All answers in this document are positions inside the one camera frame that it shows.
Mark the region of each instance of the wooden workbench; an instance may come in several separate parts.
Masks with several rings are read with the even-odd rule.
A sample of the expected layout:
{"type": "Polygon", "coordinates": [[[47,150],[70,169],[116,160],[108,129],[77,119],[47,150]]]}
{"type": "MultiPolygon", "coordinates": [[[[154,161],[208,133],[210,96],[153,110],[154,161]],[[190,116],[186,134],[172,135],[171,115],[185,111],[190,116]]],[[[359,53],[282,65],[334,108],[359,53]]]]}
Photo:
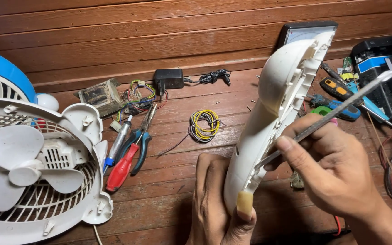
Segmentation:
{"type": "MultiPolygon", "coordinates": [[[[332,60],[332,67],[339,67],[342,60],[332,60]]],[[[233,147],[257,100],[258,78],[261,69],[235,71],[231,75],[231,86],[222,81],[215,84],[185,86],[170,90],[169,101],[159,109],[149,129],[153,136],[148,158],[141,171],[129,177],[115,194],[113,217],[98,226],[103,244],[184,244],[191,222],[192,191],[195,183],[196,159],[200,153],[214,153],[230,157],[233,147]],[[164,149],[176,144],[186,135],[188,119],[199,109],[214,110],[227,125],[208,144],[198,144],[190,137],[166,155],[156,157],[164,149]]],[[[319,71],[314,85],[310,88],[323,93],[318,81],[326,76],[319,71]]],[[[120,91],[128,84],[119,87],[120,91]]],[[[78,102],[73,92],[58,92],[54,96],[60,102],[60,109],[78,102]]],[[[142,115],[134,117],[133,128],[139,126],[142,115]]],[[[104,122],[103,139],[111,146],[117,133],[104,122]]],[[[338,120],[339,126],[353,134],[364,145],[370,168],[378,191],[392,208],[392,200],[386,195],[383,184],[383,168],[378,158],[379,142],[368,118],[362,116],[354,123],[338,120]]],[[[379,137],[392,135],[392,130],[379,128],[379,137]]],[[[392,154],[392,141],[385,146],[387,154],[392,154]]],[[[332,215],[318,209],[306,193],[290,188],[290,167],[284,163],[264,177],[255,192],[254,208],[258,222],[252,242],[263,242],[270,238],[291,233],[335,231],[332,215]]],[[[97,244],[92,226],[79,224],[61,236],[40,244],[97,244]]]]}

